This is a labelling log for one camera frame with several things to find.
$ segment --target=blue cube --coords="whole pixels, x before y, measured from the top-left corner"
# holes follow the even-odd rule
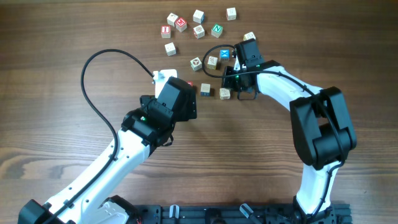
[[[220,50],[220,60],[229,61],[229,50]]]

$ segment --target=green and white cube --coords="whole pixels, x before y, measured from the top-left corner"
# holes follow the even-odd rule
[[[217,38],[219,38],[222,33],[223,33],[223,27],[218,24],[215,24],[211,29],[211,34]]]

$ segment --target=wooden surface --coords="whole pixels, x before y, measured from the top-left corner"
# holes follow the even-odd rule
[[[350,203],[355,223],[398,220],[396,2],[41,2],[55,3],[0,5],[0,223],[15,223],[28,200],[44,203],[66,187],[111,141],[81,94],[89,56],[125,50],[151,71],[175,68],[180,78],[210,83],[218,94],[220,80],[193,72],[189,61],[250,31],[266,59],[345,94],[358,146],[338,172],[332,201]],[[226,21],[227,7],[236,7],[238,20]],[[199,40],[192,33],[195,9],[206,16]],[[186,18],[188,29],[162,39],[170,12]],[[210,35],[214,23],[224,27],[219,39]],[[177,47],[172,57],[164,49],[169,42]],[[150,77],[118,54],[93,61],[86,89],[116,129],[141,95],[154,94]],[[289,112],[263,95],[197,100],[198,119],[179,123],[174,145],[158,148],[114,194],[133,204],[290,203],[302,162]]]

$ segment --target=cube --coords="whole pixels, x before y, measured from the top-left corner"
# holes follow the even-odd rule
[[[210,84],[202,83],[200,87],[201,96],[210,96]]]
[[[220,61],[229,61],[229,50],[220,50]]]
[[[178,29],[178,31],[182,32],[187,28],[187,22],[183,18],[177,19],[175,21],[175,28]]]
[[[195,35],[197,39],[199,39],[200,37],[204,37],[205,36],[204,28],[201,25],[193,28],[193,35]]]
[[[170,13],[167,17],[167,24],[175,27],[175,21],[178,19],[178,15]]]
[[[203,20],[205,19],[205,13],[202,11],[199,11],[198,9],[195,11],[193,14],[193,21],[201,24]]]
[[[201,69],[201,61],[198,57],[191,60],[191,67],[194,71]]]
[[[223,27],[218,24],[215,24],[211,29],[211,34],[217,38],[219,38],[222,33],[223,33]]]
[[[168,56],[175,55],[177,53],[177,51],[175,50],[173,42],[164,45],[164,47],[166,48],[166,53],[167,53]]]
[[[217,69],[217,58],[210,56],[209,61],[207,61],[207,67],[210,69]]]
[[[226,19],[228,21],[236,19],[236,9],[235,8],[226,9]]]
[[[229,92],[229,89],[220,88],[220,99],[221,100],[228,100],[230,97],[231,97],[231,93]]]
[[[243,36],[243,40],[249,40],[249,39],[256,39],[256,36],[253,34],[253,32],[247,33]]]
[[[172,31],[170,29],[170,26],[162,26],[162,29],[160,30],[160,34],[162,35],[162,38],[171,38]]]

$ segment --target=tabletop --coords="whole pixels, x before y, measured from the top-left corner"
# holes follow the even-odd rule
[[[198,118],[178,123],[174,144],[160,147],[112,195],[132,204],[239,205],[291,203],[303,163],[289,112],[268,96],[220,100],[221,80],[194,72],[190,61],[254,32],[261,54],[311,85],[338,87],[358,145],[338,171],[332,202],[351,204],[355,223],[398,220],[398,4],[394,1],[0,1],[0,223],[15,223],[25,203],[44,203],[98,157],[112,134],[80,89],[86,60],[121,49],[150,71],[174,68],[195,86]],[[237,19],[227,21],[226,8]],[[205,13],[196,39],[193,13]],[[160,27],[171,13],[188,27]],[[219,38],[214,24],[223,26]],[[167,56],[173,42],[177,54]],[[212,70],[221,75],[225,65]],[[86,90],[119,129],[124,115],[153,95],[151,78],[116,53],[94,59]]]

